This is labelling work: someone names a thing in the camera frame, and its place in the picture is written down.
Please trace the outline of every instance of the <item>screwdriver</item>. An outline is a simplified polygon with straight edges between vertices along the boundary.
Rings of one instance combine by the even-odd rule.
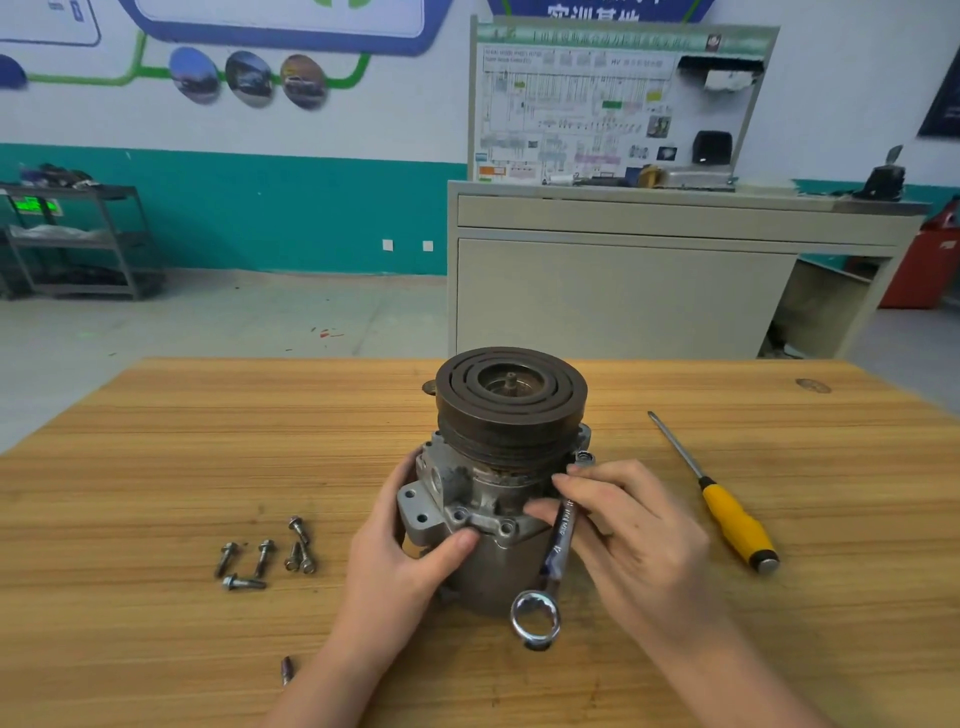
[[[723,531],[724,538],[733,546],[733,550],[740,554],[740,558],[757,573],[768,574],[776,571],[780,565],[780,557],[774,551],[774,545],[767,536],[767,532],[763,530],[763,526],[760,525],[760,521],[743,510],[743,506],[726,488],[700,470],[697,461],[690,456],[690,453],[684,449],[656,414],[653,412],[647,412],[647,414],[697,476],[707,508],[720,524],[720,530]]]

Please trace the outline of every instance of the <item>bolt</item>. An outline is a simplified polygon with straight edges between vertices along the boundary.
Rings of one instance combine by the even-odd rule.
[[[516,397],[516,372],[507,372],[504,393],[507,397]]]
[[[300,536],[300,542],[304,546],[310,546],[310,537],[306,535],[306,529],[303,528],[303,519],[300,516],[294,516],[290,519],[288,528],[291,531],[297,531],[297,535]]]
[[[235,573],[232,573],[224,579],[224,589],[232,592],[234,589],[266,589],[267,582],[259,579],[239,579]]]
[[[213,577],[215,579],[223,578],[223,575],[227,572],[227,564],[230,561],[230,557],[237,550],[237,544],[233,541],[224,544],[224,547],[220,549],[220,562],[217,564],[217,568],[213,572]]]
[[[283,566],[285,566],[288,571],[299,571],[300,561],[302,559],[303,546],[299,541],[294,541],[294,547],[290,549],[290,555],[287,557],[287,560],[283,562]]]
[[[283,678],[283,686],[294,679],[294,661],[289,657],[280,660],[280,677]]]
[[[303,550],[303,561],[300,562],[303,573],[313,573],[317,570],[317,562],[313,560],[306,548]]]
[[[253,570],[253,578],[259,579],[263,576],[263,571],[267,568],[267,555],[274,550],[274,542],[267,539],[260,544],[260,558],[256,560],[256,568]]]

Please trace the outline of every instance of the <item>cabinet drawer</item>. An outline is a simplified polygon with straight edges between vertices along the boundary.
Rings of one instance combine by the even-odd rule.
[[[848,245],[900,246],[913,238],[919,222],[893,215],[480,195],[460,195],[457,207],[457,224],[466,228]]]

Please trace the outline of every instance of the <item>gray cabinet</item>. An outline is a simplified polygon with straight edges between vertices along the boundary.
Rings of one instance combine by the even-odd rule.
[[[450,353],[752,359],[772,321],[842,356],[924,206],[586,187],[449,186]],[[872,280],[799,259],[876,259]]]

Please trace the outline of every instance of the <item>yellow screwdriver handle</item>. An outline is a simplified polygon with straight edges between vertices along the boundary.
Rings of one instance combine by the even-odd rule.
[[[770,573],[780,565],[774,545],[760,522],[743,510],[726,488],[704,476],[700,482],[707,508],[720,524],[724,538],[740,557],[759,573]]]

